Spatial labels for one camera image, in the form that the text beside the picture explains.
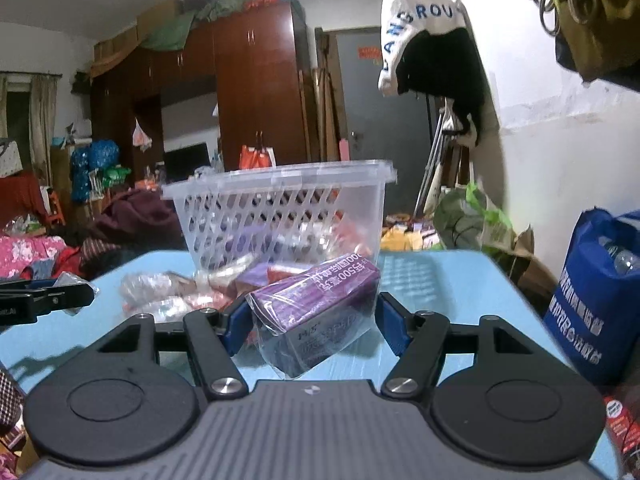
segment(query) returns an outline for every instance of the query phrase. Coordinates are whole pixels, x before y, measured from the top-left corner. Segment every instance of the purple box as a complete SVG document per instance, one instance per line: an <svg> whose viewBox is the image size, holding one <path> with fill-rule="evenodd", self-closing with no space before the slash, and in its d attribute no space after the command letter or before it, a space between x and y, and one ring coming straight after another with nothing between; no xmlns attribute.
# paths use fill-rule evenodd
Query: purple box
<svg viewBox="0 0 640 480"><path fill-rule="evenodd" d="M252 292L265 360L293 378L343 350L372 326L379 281L374 264L347 254Z"/></svg>

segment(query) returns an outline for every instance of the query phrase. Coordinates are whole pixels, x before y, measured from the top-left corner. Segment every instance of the circular mount pad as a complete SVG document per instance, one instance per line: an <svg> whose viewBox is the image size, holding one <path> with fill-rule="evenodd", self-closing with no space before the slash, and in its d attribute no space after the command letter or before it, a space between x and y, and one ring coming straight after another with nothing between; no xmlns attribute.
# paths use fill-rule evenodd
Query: circular mount pad
<svg viewBox="0 0 640 480"><path fill-rule="evenodd" d="M36 386L24 418L41 456L113 466L167 449L198 413L193 387L179 375L138 357L96 352Z"/></svg>
<svg viewBox="0 0 640 480"><path fill-rule="evenodd" d="M603 427L602 399L566 369L522 373L472 367L436 389L431 415L457 446L501 466L549 468L588 458Z"/></svg>

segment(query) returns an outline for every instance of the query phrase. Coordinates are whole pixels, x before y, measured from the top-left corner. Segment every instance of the blue tote bag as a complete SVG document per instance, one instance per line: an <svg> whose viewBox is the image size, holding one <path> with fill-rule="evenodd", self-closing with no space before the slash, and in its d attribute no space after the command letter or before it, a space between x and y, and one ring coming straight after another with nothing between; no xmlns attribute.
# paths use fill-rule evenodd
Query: blue tote bag
<svg viewBox="0 0 640 480"><path fill-rule="evenodd" d="M640 332L640 270L619 274L599 243L604 236L640 255L640 232L625 220L640 221L640 210L618 218L603 209L580 215L544 317L576 370L602 386L617 381Z"/></svg>

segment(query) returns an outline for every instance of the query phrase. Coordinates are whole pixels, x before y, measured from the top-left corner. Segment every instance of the curtain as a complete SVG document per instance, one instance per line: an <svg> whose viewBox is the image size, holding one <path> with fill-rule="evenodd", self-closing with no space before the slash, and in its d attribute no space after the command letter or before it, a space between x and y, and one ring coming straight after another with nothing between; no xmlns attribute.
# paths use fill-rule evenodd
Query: curtain
<svg viewBox="0 0 640 480"><path fill-rule="evenodd" d="M8 137L6 130L6 89L9 85L9 76L0 74L0 139Z"/></svg>
<svg viewBox="0 0 640 480"><path fill-rule="evenodd" d="M31 165L38 178L51 186L50 146L56 123L58 80L52 76L35 75L31 79L29 144Z"/></svg>
<svg viewBox="0 0 640 480"><path fill-rule="evenodd" d="M318 105L318 137L320 139L320 160L331 162L340 160L338 150L338 128L335 115L334 89L327 69L329 53L328 36L321 38L320 68L313 70L316 104Z"/></svg>

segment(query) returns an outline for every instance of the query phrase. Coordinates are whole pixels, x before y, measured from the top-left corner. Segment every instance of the red stool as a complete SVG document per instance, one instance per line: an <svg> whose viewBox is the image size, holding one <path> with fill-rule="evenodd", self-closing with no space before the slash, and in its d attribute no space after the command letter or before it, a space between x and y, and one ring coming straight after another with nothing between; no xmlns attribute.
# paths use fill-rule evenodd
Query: red stool
<svg viewBox="0 0 640 480"><path fill-rule="evenodd" d="M49 191L49 208L51 209L51 214L45 218L47 225L53 227L55 222L66 225L65 216L62 214L62 208L60 207L60 199L58 198L58 194L53 190Z"/></svg>

